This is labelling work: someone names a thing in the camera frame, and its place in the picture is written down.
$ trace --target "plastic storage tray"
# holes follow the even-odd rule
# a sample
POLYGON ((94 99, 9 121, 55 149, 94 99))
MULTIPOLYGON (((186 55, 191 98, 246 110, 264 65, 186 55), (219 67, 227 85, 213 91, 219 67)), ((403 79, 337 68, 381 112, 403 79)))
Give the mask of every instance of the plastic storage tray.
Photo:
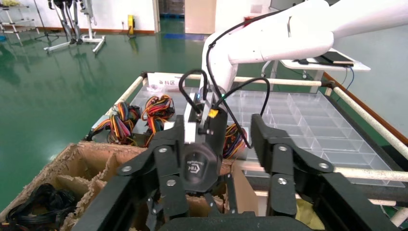
MULTIPOLYGON (((198 90, 185 89, 187 93, 198 90)), ((155 92, 145 85, 131 105, 143 109, 151 96, 163 93, 173 98, 176 114, 184 114, 187 102, 178 90, 164 88, 160 92, 155 92)), ((242 127, 250 128, 251 115, 261 111, 265 95, 265 92, 242 90, 227 98, 227 103, 242 127)), ((286 130, 297 146, 330 161, 336 167, 391 170, 320 92, 317 94, 271 92, 263 120, 272 128, 286 130)), ((233 123, 230 116, 228 123, 233 123)), ((253 149, 244 153, 247 154, 246 160, 258 161, 253 149)), ((246 175, 269 177, 264 172, 253 171, 246 172, 246 175)), ((404 187, 401 182, 396 181, 365 179, 350 181, 404 187)))

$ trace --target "tripod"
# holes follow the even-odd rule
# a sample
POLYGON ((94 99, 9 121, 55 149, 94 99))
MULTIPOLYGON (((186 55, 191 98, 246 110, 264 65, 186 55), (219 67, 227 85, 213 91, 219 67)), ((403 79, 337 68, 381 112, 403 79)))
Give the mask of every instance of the tripod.
POLYGON ((38 10, 38 6, 37 6, 36 0, 34 0, 34 4, 36 5, 37 13, 38 13, 39 19, 40 19, 40 21, 41 21, 42 28, 44 29, 44 35, 35 38, 35 40, 40 40, 41 38, 47 38, 47 41, 42 41, 42 40, 40 40, 40 41, 46 42, 46 43, 48 43, 48 44, 51 44, 52 42, 54 42, 55 40, 57 40, 60 36, 59 36, 59 35, 52 34, 52 33, 49 33, 49 32, 46 30, 46 28, 45 28, 45 26, 44 26, 44 22, 42 21, 41 14, 40 14, 40 12, 39 12, 39 10, 38 10))

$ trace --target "colorful wire bundle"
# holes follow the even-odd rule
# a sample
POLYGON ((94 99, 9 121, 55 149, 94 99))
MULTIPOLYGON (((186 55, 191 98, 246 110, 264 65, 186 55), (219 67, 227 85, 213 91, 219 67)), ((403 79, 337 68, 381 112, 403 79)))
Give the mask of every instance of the colorful wire bundle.
MULTIPOLYGON (((245 138, 247 138, 246 131, 242 129, 245 138)), ((245 147, 245 142, 238 131, 237 125, 232 124, 227 127, 227 133, 225 134, 224 150, 222 157, 224 159, 231 159, 237 151, 245 147)))
POLYGON ((117 104, 117 114, 111 115, 109 119, 102 121, 93 131, 92 135, 98 134, 102 130, 110 130, 107 140, 111 143, 134 144, 132 140, 132 130, 140 118, 139 107, 129 106, 122 102, 117 104))
POLYGON ((162 97, 152 96, 145 105, 145 109, 141 115, 143 121, 147 121, 149 129, 146 135, 149 136, 145 143, 147 147, 156 132, 164 129, 164 123, 174 115, 174 102, 168 95, 162 97))

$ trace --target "sign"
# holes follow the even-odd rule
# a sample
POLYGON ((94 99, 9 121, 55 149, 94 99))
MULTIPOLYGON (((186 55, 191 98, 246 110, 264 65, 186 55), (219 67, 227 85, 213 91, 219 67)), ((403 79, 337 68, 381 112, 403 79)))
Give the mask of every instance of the sign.
POLYGON ((168 89, 178 89, 181 76, 180 74, 148 73, 147 79, 149 86, 152 88, 165 87, 168 89))

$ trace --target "cardboard packing material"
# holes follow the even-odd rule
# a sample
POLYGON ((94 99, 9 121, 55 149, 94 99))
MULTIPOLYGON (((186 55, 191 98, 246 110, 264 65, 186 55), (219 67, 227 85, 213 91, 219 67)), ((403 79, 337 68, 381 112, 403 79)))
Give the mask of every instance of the cardboard packing material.
MULTIPOLYGON (((5 216, 12 208, 25 202, 39 185, 50 183, 56 189, 72 191, 78 200, 75 212, 66 217, 60 228, 61 231, 70 231, 92 200, 116 174, 116 168, 145 150, 133 146, 83 141, 78 144, 70 144, 51 163, 47 164, 0 213, 0 221, 5 220, 5 216)), ((233 164, 233 161, 224 160, 220 174, 229 173, 234 178, 238 212, 254 211, 257 214, 257 197, 249 182, 239 167, 233 164)), ((207 216, 209 207, 203 196, 186 195, 186 198, 189 203, 190 216, 207 216)), ((220 212, 229 211, 228 192, 225 185, 214 196, 214 201, 220 212)), ((143 222, 135 221, 134 224, 137 227, 143 222)))

